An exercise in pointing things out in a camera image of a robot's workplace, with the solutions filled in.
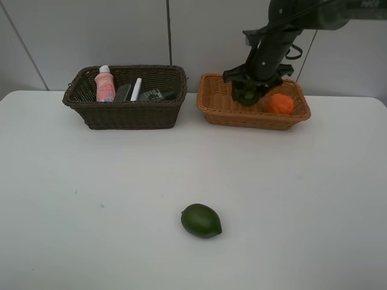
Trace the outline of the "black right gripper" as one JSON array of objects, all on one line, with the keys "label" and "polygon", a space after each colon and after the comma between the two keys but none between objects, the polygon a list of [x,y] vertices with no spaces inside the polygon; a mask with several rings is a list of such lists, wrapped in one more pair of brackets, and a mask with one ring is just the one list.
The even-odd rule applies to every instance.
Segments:
[{"label": "black right gripper", "polygon": [[282,83],[283,76],[291,76],[294,73],[291,65],[282,63],[273,71],[270,71],[270,67],[267,65],[258,65],[256,68],[250,69],[245,63],[223,72],[223,80],[226,83],[232,83],[232,98],[234,101],[242,102],[246,94],[246,88],[255,87],[257,87],[258,98],[262,98],[271,89]]}]

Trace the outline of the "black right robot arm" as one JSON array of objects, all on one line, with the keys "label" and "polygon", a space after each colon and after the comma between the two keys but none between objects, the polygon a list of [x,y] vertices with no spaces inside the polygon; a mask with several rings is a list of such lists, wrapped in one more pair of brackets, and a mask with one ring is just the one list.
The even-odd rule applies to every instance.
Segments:
[{"label": "black right robot arm", "polygon": [[232,84],[232,98],[244,106],[257,103],[283,76],[294,69],[282,63],[290,49],[301,52],[294,40],[304,30],[338,30],[350,20],[385,20],[386,1],[271,1],[268,24],[245,30],[251,47],[246,62],[224,71],[223,80]]}]

